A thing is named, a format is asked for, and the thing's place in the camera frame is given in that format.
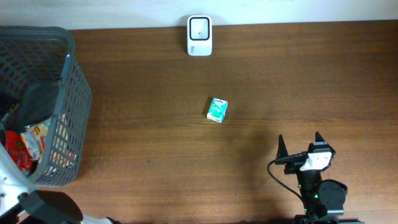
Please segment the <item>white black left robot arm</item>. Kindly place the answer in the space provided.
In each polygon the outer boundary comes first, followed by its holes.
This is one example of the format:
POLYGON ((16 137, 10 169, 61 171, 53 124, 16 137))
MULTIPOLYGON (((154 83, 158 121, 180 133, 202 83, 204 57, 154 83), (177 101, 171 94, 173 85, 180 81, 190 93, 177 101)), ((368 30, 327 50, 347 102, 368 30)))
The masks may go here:
MULTIPOLYGON (((47 133, 45 145, 41 146, 36 140, 33 143, 37 148, 27 153, 33 159, 41 159, 39 166, 48 165, 48 168, 39 170, 53 172, 50 178, 53 184, 64 184, 75 177, 78 165, 69 168, 75 162, 65 148, 73 152, 81 149, 84 142, 84 127, 69 127, 61 118, 52 118, 47 133)), ((39 190, 33 181, 21 172, 18 165, 25 164, 23 159, 18 160, 10 155, 7 147, 14 142, 7 138, 7 125, 1 122, 1 223, 16 223, 21 212, 29 216, 24 223, 118 223, 110 217, 93 218, 82 214, 78 205, 63 192, 39 190)))

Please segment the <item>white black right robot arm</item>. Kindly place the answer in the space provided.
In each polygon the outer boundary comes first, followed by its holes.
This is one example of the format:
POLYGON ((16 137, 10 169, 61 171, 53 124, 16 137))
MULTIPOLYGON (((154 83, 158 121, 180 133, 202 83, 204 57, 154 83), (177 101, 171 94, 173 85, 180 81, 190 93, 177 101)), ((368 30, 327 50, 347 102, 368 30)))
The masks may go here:
POLYGON ((296 195, 303 204, 304 214, 296 215, 294 223, 361 223, 360 220, 342 220, 345 211, 348 187, 333 179, 322 179, 322 172, 331 166, 336 151, 324 140, 320 133, 315 133, 315 140, 307 151, 289 154, 282 135, 279 135, 276 158, 267 165, 267 172, 279 185, 296 195), (297 177, 296 192, 278 178, 271 170, 271 165, 283 165, 284 174, 297 177))

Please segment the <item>red snack bag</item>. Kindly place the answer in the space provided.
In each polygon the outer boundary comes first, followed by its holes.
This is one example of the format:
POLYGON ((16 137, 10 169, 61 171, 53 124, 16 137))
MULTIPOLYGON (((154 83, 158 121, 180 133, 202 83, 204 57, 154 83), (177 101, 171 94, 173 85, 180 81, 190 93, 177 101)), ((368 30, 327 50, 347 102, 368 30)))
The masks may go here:
POLYGON ((24 175, 29 175, 33 166, 33 158, 15 131, 6 131, 5 149, 16 166, 18 166, 18 169, 24 175))

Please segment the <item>grey plastic basket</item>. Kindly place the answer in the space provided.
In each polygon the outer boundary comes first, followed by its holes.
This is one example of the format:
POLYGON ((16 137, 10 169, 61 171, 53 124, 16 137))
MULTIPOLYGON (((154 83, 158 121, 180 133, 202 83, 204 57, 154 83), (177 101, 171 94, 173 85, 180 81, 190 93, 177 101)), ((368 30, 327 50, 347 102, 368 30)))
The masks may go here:
POLYGON ((60 187, 78 177, 93 101, 91 88, 75 57, 75 39, 61 27, 1 27, 2 122, 24 132, 48 120, 44 151, 28 179, 60 187))

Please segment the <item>yellow snack bag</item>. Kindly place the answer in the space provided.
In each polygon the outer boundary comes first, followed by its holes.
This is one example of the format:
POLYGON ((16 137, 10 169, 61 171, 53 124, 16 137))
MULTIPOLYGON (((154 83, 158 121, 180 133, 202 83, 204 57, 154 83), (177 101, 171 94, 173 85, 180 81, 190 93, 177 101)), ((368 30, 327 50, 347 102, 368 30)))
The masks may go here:
POLYGON ((46 119, 36 124, 25 127, 25 132, 20 133, 20 138, 33 161, 40 161, 44 154, 45 141, 49 133, 52 120, 46 119))

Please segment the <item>teal tissue pack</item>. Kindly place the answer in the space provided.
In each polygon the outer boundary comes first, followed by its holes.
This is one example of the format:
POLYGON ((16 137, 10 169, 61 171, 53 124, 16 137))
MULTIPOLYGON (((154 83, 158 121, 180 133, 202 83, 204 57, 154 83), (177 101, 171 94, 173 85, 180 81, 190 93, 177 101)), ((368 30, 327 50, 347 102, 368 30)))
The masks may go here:
POLYGON ((212 121, 216 121, 217 123, 222 123, 225 118, 227 108, 227 101, 213 98, 206 114, 206 118, 212 121))

